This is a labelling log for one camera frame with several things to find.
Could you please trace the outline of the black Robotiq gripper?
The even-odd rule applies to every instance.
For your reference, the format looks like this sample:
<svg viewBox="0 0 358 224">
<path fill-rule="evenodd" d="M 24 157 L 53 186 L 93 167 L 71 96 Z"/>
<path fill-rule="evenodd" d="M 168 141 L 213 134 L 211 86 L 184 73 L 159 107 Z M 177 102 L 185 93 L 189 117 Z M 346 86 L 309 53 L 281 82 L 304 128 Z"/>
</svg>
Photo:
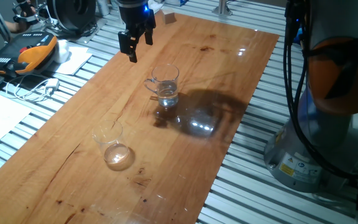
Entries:
<svg viewBox="0 0 358 224">
<path fill-rule="evenodd" d="M 153 30 L 156 28 L 154 11 L 149 8 L 148 0 L 117 0 L 125 31 L 118 33 L 120 51 L 137 63 L 136 46 L 144 34 L 145 43 L 153 45 Z"/>
</svg>

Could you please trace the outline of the person's bare hand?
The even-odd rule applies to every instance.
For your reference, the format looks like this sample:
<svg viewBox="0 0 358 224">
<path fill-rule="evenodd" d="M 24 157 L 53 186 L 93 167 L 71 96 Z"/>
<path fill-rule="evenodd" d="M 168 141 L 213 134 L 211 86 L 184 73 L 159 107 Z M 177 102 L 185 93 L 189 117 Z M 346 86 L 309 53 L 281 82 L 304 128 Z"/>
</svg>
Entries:
<svg viewBox="0 0 358 224">
<path fill-rule="evenodd" d="M 35 7 L 33 5 L 31 5 L 31 10 L 32 13 L 35 14 Z M 21 12 L 21 16 L 24 17 L 28 17 L 27 13 L 22 11 Z M 30 28 L 30 24 L 24 21 L 20 21 L 20 22 L 9 22 L 9 21 L 5 21 L 5 25 L 7 26 L 7 28 L 9 29 L 9 31 L 12 34 L 20 34 L 23 33 L 25 31 L 27 31 Z"/>
</svg>

